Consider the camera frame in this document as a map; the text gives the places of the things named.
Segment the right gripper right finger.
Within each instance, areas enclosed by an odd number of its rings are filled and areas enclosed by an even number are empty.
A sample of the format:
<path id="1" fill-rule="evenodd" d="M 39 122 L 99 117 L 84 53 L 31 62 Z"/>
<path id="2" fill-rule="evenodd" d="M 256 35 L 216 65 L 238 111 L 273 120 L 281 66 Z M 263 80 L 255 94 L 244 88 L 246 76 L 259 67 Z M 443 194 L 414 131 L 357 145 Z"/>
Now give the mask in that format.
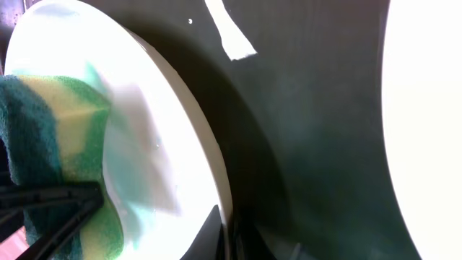
<path id="1" fill-rule="evenodd" d="M 267 258 L 265 244 L 253 222 L 237 213 L 231 235 L 232 260 L 264 260 Z"/>

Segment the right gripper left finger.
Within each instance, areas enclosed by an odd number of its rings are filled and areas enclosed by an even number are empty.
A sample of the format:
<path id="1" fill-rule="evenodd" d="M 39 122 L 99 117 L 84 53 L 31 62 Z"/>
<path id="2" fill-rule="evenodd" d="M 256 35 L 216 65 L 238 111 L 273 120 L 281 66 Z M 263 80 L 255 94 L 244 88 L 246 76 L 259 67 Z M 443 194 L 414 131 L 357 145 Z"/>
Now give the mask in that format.
<path id="1" fill-rule="evenodd" d="M 190 248 L 180 260 L 225 260 L 225 236 L 217 205 L 212 208 Z"/>

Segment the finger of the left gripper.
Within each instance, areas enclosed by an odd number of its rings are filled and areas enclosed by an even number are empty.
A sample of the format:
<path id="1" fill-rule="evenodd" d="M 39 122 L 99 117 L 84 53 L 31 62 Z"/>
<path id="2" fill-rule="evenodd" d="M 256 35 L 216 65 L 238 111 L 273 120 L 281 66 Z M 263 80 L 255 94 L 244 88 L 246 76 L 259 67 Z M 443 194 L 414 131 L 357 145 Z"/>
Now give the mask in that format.
<path id="1" fill-rule="evenodd" d="M 30 209 L 72 206 L 76 209 L 56 227 L 24 251 L 17 260 L 51 259 L 103 206 L 104 197 L 97 182 L 68 183 L 55 186 L 1 187 L 1 240 L 7 239 L 19 226 L 19 216 Z"/>

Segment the green yellow sponge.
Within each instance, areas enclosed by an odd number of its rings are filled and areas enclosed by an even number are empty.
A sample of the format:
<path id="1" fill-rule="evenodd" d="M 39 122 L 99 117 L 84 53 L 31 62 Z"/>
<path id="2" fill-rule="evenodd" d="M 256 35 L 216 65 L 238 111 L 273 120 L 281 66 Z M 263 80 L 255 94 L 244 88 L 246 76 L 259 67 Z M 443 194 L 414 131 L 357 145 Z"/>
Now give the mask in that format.
<path id="1" fill-rule="evenodd" d="M 109 102 L 71 77 L 1 77 L 1 140 L 17 185 L 97 181 L 104 205 L 53 259 L 117 259 L 123 231 L 103 178 Z M 27 243 L 59 226 L 73 205 L 25 211 Z"/>

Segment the pale blue plate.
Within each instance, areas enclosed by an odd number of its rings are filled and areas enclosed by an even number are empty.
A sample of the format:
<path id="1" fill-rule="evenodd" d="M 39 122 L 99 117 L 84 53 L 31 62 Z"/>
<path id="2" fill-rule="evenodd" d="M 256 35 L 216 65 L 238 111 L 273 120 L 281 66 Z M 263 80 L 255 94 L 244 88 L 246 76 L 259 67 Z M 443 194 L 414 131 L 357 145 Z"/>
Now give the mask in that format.
<path id="1" fill-rule="evenodd" d="M 232 196 L 195 97 L 157 50 L 80 1 L 40 1 L 19 19 L 7 74 L 68 76 L 106 96 L 103 176 L 120 217 L 122 259 L 180 259 L 212 208 L 228 243 Z"/>

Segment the white plate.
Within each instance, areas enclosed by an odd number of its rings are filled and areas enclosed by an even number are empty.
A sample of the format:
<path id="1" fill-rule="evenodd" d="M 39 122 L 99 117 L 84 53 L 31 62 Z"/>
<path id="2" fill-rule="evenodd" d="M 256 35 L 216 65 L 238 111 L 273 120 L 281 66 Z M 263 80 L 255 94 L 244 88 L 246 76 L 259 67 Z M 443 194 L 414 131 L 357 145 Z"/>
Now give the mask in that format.
<path id="1" fill-rule="evenodd" d="M 461 257 L 461 0 L 392 0 L 382 68 L 393 189 L 423 259 Z"/>

